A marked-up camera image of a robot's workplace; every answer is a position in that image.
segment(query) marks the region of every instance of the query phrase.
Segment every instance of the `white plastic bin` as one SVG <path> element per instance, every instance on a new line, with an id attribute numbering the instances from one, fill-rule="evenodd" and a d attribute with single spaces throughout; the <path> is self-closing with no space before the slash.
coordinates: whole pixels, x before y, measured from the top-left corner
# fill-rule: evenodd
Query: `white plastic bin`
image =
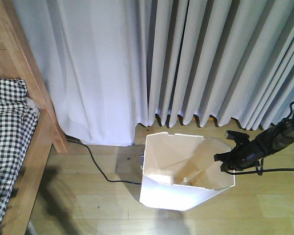
<path id="1" fill-rule="evenodd" d="M 216 153 L 231 147 L 215 138 L 167 132 L 147 136 L 140 202 L 147 207 L 185 211 L 235 185 L 220 171 Z"/>

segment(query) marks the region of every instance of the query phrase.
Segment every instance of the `wooden bed frame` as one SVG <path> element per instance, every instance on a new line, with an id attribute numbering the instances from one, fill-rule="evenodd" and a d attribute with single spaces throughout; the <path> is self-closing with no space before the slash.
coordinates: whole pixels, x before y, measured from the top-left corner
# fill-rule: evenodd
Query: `wooden bed frame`
<path id="1" fill-rule="evenodd" d="M 0 0 L 0 78 L 23 79 L 42 111 L 0 228 L 2 235 L 24 235 L 51 145 L 66 153 L 68 142 L 10 0 Z"/>

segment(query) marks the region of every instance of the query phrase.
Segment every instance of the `wooden floor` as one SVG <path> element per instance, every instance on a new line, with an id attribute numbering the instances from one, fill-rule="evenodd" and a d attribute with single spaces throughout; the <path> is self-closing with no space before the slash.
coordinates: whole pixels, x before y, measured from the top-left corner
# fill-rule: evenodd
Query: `wooden floor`
<path id="1" fill-rule="evenodd" d="M 137 126 L 135 145 L 91 146 L 110 179 L 139 182 L 140 153 L 146 135 L 161 131 L 225 140 L 235 121 L 198 128 L 195 121 L 173 128 Z M 253 138 L 259 131 L 246 131 Z M 294 144 L 267 157 L 265 168 L 294 167 Z M 185 212 L 159 210 L 139 203 L 140 186 L 109 183 L 87 149 L 70 144 L 69 154 L 51 150 L 31 215 L 38 235 L 293 235 L 294 172 L 236 177 L 236 186 Z"/>

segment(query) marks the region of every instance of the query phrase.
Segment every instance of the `black and white checkered fabric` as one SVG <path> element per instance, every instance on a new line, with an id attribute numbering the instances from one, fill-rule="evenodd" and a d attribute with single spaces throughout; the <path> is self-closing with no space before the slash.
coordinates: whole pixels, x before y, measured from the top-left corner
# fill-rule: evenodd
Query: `black and white checkered fabric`
<path id="1" fill-rule="evenodd" d="M 0 224 L 37 125 L 22 80 L 0 79 Z"/>

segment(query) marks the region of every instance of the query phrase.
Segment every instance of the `white curtain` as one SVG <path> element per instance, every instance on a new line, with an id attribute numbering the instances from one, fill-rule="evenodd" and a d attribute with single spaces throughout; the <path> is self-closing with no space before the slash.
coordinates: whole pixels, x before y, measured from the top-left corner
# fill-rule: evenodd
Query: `white curtain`
<path id="1" fill-rule="evenodd" d="M 266 129 L 294 100 L 294 0 L 14 3 L 61 128 L 86 143 L 129 145 L 155 114 Z"/>

